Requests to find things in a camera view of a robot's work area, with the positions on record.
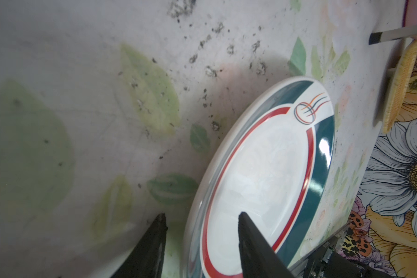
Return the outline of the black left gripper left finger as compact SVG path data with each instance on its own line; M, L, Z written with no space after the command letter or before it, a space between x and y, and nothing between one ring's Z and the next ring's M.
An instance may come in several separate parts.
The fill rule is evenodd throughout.
M158 214L111 278L160 278L166 247L166 215Z

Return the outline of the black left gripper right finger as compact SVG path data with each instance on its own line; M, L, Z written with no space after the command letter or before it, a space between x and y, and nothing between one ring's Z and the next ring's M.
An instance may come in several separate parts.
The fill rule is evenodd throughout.
M293 277L245 212L239 215L238 234L244 278Z

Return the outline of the white plate green red rim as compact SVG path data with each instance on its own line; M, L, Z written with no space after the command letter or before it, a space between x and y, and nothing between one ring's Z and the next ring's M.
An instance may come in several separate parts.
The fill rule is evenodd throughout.
M180 276L242 277L242 212L289 265L321 201L334 130L332 100L307 76L285 79L250 104L201 180L186 222Z

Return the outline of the yellow woven-pattern tray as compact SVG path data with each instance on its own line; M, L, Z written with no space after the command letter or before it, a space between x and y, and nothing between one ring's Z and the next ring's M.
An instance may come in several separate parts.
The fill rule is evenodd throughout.
M417 58L417 40L413 40L403 51L395 68L390 69L388 90L382 119L382 133L387 134L393 127L403 105L411 74Z

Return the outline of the chrome two-tier dish rack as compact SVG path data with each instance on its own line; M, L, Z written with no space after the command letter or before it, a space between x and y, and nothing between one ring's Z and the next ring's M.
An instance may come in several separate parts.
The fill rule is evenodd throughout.
M381 42L413 37L417 37L417 25L411 25L389 31L373 32L369 37L368 44L375 45Z

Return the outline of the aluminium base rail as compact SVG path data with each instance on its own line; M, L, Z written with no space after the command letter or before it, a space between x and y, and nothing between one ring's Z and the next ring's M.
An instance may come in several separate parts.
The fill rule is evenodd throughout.
M346 259L338 251L350 234L350 223L322 242L288 268L295 278L389 278L390 275L356 259Z

